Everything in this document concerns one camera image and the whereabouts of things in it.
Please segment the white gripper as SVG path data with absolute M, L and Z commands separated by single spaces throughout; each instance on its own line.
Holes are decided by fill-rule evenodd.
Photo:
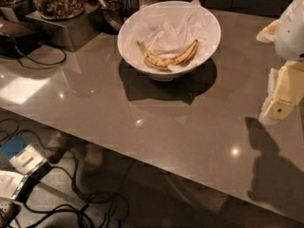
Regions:
M 259 121 L 276 124 L 286 119 L 304 98 L 304 0 L 294 0 L 256 39 L 275 42 L 275 53 L 287 61 L 280 69 L 272 68 Z

